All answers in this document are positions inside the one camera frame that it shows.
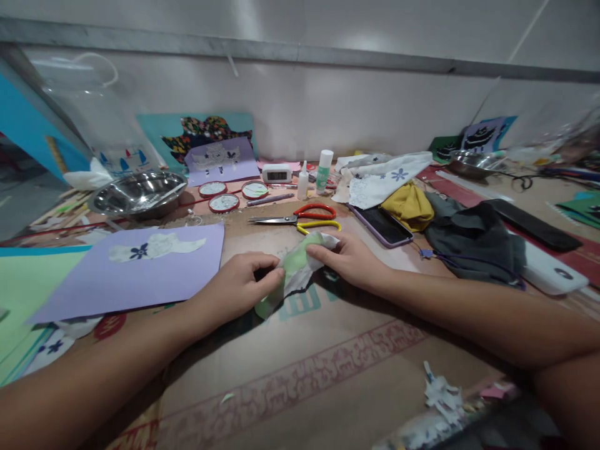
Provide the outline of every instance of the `purple paper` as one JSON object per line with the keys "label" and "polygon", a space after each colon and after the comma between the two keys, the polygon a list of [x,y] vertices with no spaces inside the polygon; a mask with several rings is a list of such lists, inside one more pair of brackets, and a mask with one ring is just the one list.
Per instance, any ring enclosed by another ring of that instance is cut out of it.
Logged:
{"label": "purple paper", "polygon": [[[153,234],[176,233],[180,241],[206,243],[189,253],[154,259],[110,261],[113,246],[139,248]],[[187,300],[219,271],[225,228],[216,225],[119,231],[81,259],[46,303],[27,321],[46,323]]]}
{"label": "purple paper", "polygon": [[189,186],[209,181],[233,181],[259,175],[247,137],[234,137],[189,150],[185,157]]}

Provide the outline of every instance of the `glue bottle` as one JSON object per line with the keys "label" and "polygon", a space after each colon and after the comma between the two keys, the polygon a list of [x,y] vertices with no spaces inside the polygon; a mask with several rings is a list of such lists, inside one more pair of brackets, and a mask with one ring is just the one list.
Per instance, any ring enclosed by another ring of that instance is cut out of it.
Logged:
{"label": "glue bottle", "polygon": [[329,170],[331,169],[331,161],[333,161],[333,152],[331,150],[321,150],[321,159],[319,160],[319,169],[317,171],[317,195],[325,193]]}
{"label": "glue bottle", "polygon": [[302,172],[298,174],[298,200],[306,200],[308,198],[308,172],[306,171],[306,161],[302,166]]}

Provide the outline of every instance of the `white wall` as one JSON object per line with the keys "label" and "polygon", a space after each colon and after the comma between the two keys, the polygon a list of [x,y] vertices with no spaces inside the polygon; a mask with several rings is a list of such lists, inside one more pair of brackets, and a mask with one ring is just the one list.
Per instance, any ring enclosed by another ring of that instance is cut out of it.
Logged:
{"label": "white wall", "polygon": [[[543,0],[5,0],[19,18],[505,63]],[[600,7],[550,0],[514,62],[600,70]],[[77,51],[28,48],[30,58]],[[426,149],[477,120],[519,115],[504,145],[577,119],[600,86],[399,71],[103,52],[118,67],[115,108],[136,113],[249,112],[261,154],[316,158],[322,148]],[[481,104],[489,94],[479,114]],[[111,129],[94,126],[110,139]]]}

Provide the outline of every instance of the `yellow scissors handle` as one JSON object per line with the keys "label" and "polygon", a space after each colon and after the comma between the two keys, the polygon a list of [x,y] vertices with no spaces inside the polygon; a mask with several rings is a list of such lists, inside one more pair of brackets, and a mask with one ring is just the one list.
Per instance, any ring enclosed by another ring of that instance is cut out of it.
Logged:
{"label": "yellow scissors handle", "polygon": [[309,234],[304,228],[312,228],[314,226],[325,226],[331,225],[337,227],[338,231],[342,231],[342,226],[337,221],[316,221],[316,222],[307,222],[307,223],[299,223],[296,224],[297,230],[302,234]]}

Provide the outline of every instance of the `black phone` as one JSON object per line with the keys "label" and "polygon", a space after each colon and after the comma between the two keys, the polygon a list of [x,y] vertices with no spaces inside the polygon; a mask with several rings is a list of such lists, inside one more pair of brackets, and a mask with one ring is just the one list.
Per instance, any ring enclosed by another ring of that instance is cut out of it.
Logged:
{"label": "black phone", "polygon": [[398,247],[410,242],[414,237],[410,230],[407,230],[394,216],[379,206],[361,209],[348,204],[348,208],[387,248]]}
{"label": "black phone", "polygon": [[583,245],[581,241],[578,241],[563,230],[559,230],[543,220],[532,216],[521,208],[508,203],[506,200],[486,200],[483,203],[490,204],[500,214],[503,221],[508,222],[517,230],[531,236],[550,250],[568,252]]}

